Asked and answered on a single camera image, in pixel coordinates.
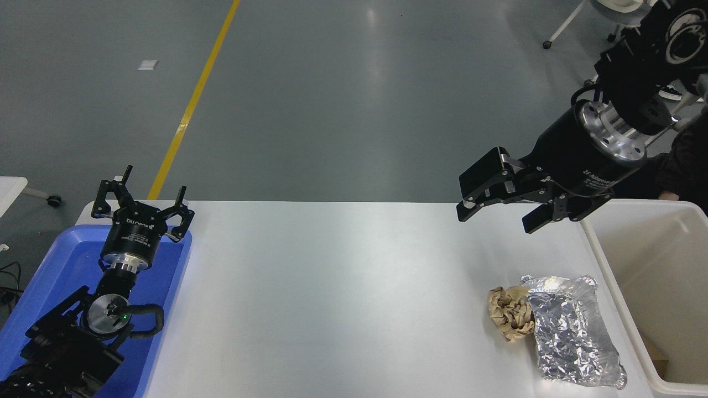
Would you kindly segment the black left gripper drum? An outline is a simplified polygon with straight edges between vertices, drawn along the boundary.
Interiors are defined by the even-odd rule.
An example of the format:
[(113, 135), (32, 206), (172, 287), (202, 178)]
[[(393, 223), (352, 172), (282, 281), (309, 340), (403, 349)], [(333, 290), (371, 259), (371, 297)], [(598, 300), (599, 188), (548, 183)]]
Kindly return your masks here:
[(162, 236), (166, 233), (166, 219), (159, 218), (160, 209), (137, 202), (132, 207), (121, 207), (113, 213), (113, 224), (101, 251), (102, 259), (127, 254), (139, 259), (154, 259)]

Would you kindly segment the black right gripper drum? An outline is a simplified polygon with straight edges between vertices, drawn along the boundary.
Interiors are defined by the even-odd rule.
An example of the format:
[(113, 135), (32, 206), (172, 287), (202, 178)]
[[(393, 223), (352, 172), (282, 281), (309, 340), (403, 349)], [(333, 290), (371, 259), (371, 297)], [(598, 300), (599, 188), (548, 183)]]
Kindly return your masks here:
[(629, 149), (600, 118), (601, 107), (571, 107), (539, 136), (524, 163), (541, 168), (564, 191), (599, 196), (632, 173)]

